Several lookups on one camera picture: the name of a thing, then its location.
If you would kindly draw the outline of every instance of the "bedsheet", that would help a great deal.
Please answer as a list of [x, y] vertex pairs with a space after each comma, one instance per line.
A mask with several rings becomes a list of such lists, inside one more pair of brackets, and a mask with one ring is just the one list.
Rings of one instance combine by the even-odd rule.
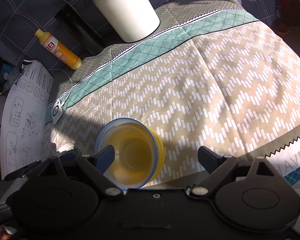
[[[152, 36], [83, 61], [82, 71], [93, 70], [73, 86], [59, 125], [47, 110], [45, 158], [67, 142], [92, 155], [98, 131], [130, 117], [164, 144], [165, 164], [149, 185], [202, 171], [202, 145], [244, 160], [264, 156], [298, 181], [300, 58], [236, 0], [176, 0], [157, 14]], [[49, 107], [67, 86], [58, 73]]]

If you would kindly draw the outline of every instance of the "yellow cup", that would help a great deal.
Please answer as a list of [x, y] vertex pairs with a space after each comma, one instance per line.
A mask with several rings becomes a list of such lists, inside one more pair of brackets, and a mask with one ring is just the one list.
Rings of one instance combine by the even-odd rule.
[[108, 123], [98, 134], [95, 153], [112, 145], [115, 158], [105, 176], [121, 189], [140, 188], [156, 178], [164, 163], [160, 137], [150, 127], [130, 118]]

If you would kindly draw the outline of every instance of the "teal stripe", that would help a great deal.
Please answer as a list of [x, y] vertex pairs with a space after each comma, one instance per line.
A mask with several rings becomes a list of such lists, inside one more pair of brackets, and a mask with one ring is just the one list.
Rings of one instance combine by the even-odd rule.
[[[172, 29], [152, 39], [145, 40], [121, 57], [105, 65], [72, 89], [64, 108], [73, 106], [83, 97], [94, 90], [111, 82], [117, 77], [129, 72], [136, 67], [153, 60], [183, 42], [202, 34], [221, 31], [249, 22], [257, 21], [255, 17], [242, 9], [228, 9], [207, 15], [197, 21], [189, 22], [179, 28]], [[51, 107], [48, 106], [46, 123], [52, 121]]]

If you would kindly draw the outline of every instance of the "black cable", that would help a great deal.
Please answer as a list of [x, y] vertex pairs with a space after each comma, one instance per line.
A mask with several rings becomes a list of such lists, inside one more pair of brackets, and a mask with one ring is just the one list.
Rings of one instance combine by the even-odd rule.
[[3, 92], [0, 96], [3, 96], [6, 92], [9, 92], [10, 89], [8, 89], [7, 91]]

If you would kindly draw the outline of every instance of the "white container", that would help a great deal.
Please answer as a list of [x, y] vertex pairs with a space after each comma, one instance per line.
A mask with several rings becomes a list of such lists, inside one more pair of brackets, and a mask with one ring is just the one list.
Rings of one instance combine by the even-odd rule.
[[100, 12], [125, 42], [145, 38], [160, 20], [149, 0], [93, 0]]

